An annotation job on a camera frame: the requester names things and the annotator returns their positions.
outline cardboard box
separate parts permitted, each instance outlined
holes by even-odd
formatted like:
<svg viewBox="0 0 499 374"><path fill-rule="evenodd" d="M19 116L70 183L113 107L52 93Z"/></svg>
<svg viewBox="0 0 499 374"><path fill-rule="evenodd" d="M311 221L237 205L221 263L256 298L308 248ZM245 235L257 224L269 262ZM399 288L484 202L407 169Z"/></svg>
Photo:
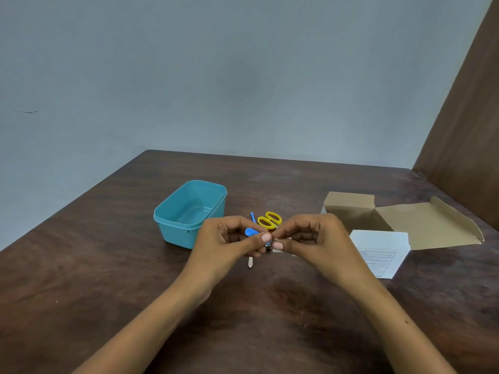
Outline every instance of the cardboard box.
<svg viewBox="0 0 499 374"><path fill-rule="evenodd" d="M378 278L393 278L410 250L482 244L478 226L432 196L429 202L375 207L374 195L329 192L322 213L335 214Z"/></svg>

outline teal plastic container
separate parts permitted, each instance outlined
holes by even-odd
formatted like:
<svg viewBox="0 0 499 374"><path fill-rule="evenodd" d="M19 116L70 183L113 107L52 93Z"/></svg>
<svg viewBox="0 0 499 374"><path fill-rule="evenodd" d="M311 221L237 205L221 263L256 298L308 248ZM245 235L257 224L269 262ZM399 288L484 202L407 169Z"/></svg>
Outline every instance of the teal plastic container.
<svg viewBox="0 0 499 374"><path fill-rule="evenodd" d="M165 241L192 249L203 221L224 215L226 196L225 186L189 181L156 207L154 220Z"/></svg>

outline hand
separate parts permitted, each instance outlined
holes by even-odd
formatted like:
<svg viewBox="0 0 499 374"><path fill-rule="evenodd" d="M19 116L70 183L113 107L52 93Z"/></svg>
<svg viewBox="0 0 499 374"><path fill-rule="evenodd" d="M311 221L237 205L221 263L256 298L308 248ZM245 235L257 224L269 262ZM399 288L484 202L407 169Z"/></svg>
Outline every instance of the hand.
<svg viewBox="0 0 499 374"><path fill-rule="evenodd" d="M333 214L296 215L272 232L272 238L272 248L305 259L347 292L357 284L376 280Z"/></svg>
<svg viewBox="0 0 499 374"><path fill-rule="evenodd" d="M260 233L246 237L247 228ZM187 282L194 280L202 285L200 297L207 298L239 258L260 257L265 252L265 243L271 239L264 227L242 216L206 219L179 279L187 278Z"/></svg>

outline wall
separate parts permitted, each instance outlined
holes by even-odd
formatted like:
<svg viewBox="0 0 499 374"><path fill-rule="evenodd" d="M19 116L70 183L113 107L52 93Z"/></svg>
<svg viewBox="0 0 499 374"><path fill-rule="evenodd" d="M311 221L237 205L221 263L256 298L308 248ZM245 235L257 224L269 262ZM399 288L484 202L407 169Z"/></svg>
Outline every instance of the wall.
<svg viewBox="0 0 499 374"><path fill-rule="evenodd" d="M144 149L411 168L489 3L0 0L0 248Z"/></svg>
<svg viewBox="0 0 499 374"><path fill-rule="evenodd" d="M499 230L499 0L493 0L414 169Z"/></svg>

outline yellow scissors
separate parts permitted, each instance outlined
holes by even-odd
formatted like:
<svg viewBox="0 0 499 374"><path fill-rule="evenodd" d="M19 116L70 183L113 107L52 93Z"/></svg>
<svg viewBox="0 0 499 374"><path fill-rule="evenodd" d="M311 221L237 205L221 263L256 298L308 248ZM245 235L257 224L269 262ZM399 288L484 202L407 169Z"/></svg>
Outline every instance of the yellow scissors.
<svg viewBox="0 0 499 374"><path fill-rule="evenodd" d="M283 222L280 215L271 211L267 211L265 216L259 216L257 220L258 224L266 229L276 229Z"/></svg>

